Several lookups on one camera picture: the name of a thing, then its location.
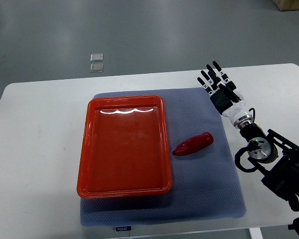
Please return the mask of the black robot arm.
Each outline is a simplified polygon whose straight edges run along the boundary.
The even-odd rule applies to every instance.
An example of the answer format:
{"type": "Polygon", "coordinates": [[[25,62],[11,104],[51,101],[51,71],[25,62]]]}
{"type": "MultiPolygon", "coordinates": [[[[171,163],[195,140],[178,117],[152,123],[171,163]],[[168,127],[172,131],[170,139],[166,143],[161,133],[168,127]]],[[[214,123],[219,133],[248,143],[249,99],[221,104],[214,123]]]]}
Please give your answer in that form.
{"type": "Polygon", "coordinates": [[[255,123],[241,126],[240,135],[247,146],[235,154],[236,167],[245,173],[261,172],[261,182],[298,212],[299,146],[271,129],[265,134],[255,123]]]}

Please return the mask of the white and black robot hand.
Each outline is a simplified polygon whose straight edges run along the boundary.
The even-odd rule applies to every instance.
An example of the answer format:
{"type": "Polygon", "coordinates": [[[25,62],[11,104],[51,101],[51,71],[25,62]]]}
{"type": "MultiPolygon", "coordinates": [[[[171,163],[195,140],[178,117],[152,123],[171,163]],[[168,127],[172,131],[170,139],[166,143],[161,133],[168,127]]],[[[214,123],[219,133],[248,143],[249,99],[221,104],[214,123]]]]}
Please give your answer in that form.
{"type": "Polygon", "coordinates": [[[202,77],[198,77],[197,80],[208,93],[215,109],[220,115],[228,118],[237,129],[252,124],[255,120],[254,109],[246,108],[245,99],[234,82],[216,61],[212,64],[213,66],[206,65],[207,71],[202,70],[202,77]]]}

